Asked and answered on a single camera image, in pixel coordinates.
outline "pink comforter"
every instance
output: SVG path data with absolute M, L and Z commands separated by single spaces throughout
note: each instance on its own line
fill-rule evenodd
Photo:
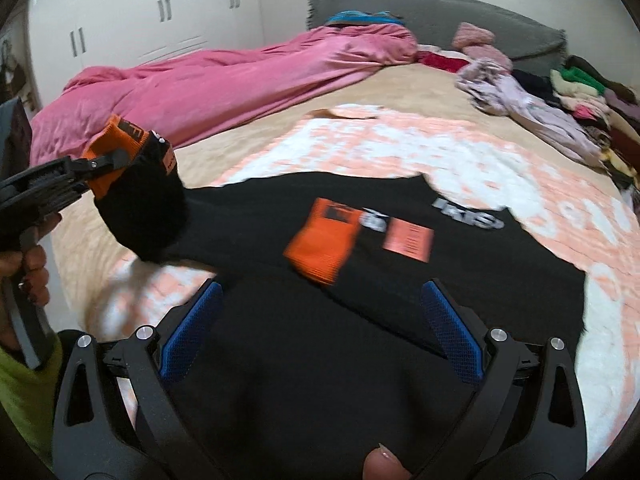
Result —
M 82 70 L 31 126 L 31 164 L 81 156 L 113 113 L 180 147 L 414 60 L 399 25 L 319 27 L 258 50 L 203 50 L 119 69 Z

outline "white wardrobe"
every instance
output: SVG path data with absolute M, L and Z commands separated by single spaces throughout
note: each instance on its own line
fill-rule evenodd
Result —
M 259 0 L 29 0 L 27 36 L 41 106 L 88 66 L 264 44 Z

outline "pile of clothes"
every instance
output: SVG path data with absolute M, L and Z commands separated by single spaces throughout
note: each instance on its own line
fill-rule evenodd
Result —
M 494 52 L 493 35 L 485 32 L 468 23 L 458 30 L 454 46 L 487 41 L 484 47 L 491 48 L 476 52 L 462 46 L 463 54 L 473 59 L 456 72 L 456 86 L 471 95 L 479 110 L 509 116 L 571 160 L 606 169 L 640 218 L 635 169 L 640 167 L 640 105 L 635 92 L 604 78 L 578 56 L 570 56 L 549 77 L 513 70 L 504 54 Z
M 460 23 L 451 47 L 443 50 L 439 46 L 419 45 L 416 61 L 426 66 L 457 73 L 475 59 L 491 59 L 507 72 L 513 69 L 511 59 L 494 47 L 495 34 L 485 28 L 467 22 Z

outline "black device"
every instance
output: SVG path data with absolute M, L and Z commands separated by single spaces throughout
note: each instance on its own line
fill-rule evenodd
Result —
M 434 280 L 422 304 L 460 380 L 476 386 L 449 437 L 415 480 L 577 480 L 586 471 L 586 429 L 574 368 L 559 338 L 544 346 L 488 330 Z M 60 389 L 53 441 L 60 480 L 222 480 L 190 436 L 165 391 L 185 376 L 222 312 L 208 280 L 156 328 L 128 339 L 76 342 Z M 116 378 L 133 386 L 145 438 L 129 421 Z
M 0 251 L 25 252 L 38 243 L 38 225 L 88 191 L 87 181 L 129 163 L 125 150 L 92 160 L 65 156 L 0 182 Z M 2 279 L 4 307 L 29 368 L 41 367 L 53 349 L 53 332 L 42 309 L 21 290 L 24 272 Z

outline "fingernail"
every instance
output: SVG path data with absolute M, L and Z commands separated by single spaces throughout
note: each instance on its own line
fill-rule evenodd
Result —
M 398 457 L 395 456 L 393 453 L 391 453 L 388 447 L 378 443 L 378 448 L 380 449 L 380 453 L 382 453 L 383 457 L 388 458 L 389 460 L 391 460 L 391 462 L 394 462 L 396 464 L 400 463 L 400 461 L 398 460 Z

